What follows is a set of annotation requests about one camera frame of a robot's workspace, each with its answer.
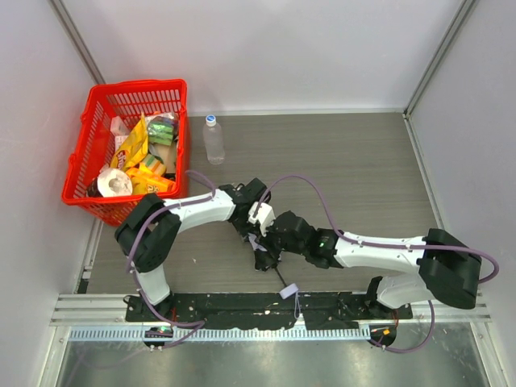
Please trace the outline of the lavender folding umbrella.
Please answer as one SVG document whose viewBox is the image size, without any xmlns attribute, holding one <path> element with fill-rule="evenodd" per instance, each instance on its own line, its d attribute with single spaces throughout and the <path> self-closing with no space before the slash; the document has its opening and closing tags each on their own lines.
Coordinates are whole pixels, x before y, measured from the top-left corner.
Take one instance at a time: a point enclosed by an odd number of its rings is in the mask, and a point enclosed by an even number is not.
<svg viewBox="0 0 516 387">
<path fill-rule="evenodd" d="M 253 234 L 248 234 L 248 242 L 252 246 L 252 250 L 254 251 L 255 257 L 255 270 L 259 271 L 267 271 L 269 269 L 273 269 L 274 272 L 278 275 L 281 283 L 283 284 L 283 289 L 279 292 L 280 297 L 283 300 L 287 300 L 288 298 L 293 298 L 293 315 L 295 319 L 299 319 L 302 310 L 301 303 L 299 299 L 299 288 L 295 283 L 287 284 L 285 278 L 281 275 L 279 269 L 277 268 L 278 263 L 272 258 L 269 254 L 269 251 L 258 243 L 257 237 Z"/>
</svg>

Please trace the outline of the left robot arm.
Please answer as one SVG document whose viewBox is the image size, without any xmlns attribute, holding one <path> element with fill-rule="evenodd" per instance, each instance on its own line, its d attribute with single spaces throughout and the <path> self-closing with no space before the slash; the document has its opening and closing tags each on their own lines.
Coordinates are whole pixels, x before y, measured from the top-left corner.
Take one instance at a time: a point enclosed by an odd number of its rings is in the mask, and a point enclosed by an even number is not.
<svg viewBox="0 0 516 387">
<path fill-rule="evenodd" d="M 229 222 L 244 241 L 255 241 L 260 231 L 249 222 L 249 211 L 265 190 L 266 185 L 255 178 L 246 185 L 221 185 L 182 200 L 145 195 L 114 233 L 135 275 L 141 310 L 156 317 L 172 311 L 164 261 L 178 234 L 206 223 Z"/>
</svg>

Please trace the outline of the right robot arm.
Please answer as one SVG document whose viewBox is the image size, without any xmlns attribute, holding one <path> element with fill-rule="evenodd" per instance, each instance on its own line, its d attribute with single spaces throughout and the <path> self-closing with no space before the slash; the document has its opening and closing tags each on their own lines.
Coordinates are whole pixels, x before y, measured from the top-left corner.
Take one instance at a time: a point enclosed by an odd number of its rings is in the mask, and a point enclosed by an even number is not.
<svg viewBox="0 0 516 387">
<path fill-rule="evenodd" d="M 250 216 L 256 244 L 264 256 L 257 267 L 277 264 L 282 252 L 304 256 L 317 268 L 369 267 L 397 272 L 375 277 L 367 291 L 372 308 L 394 310 L 407 303 L 437 300 L 461 310 L 476 305 L 481 258 L 439 228 L 423 237 L 373 238 L 341 230 L 314 228 L 291 211 Z"/>
</svg>

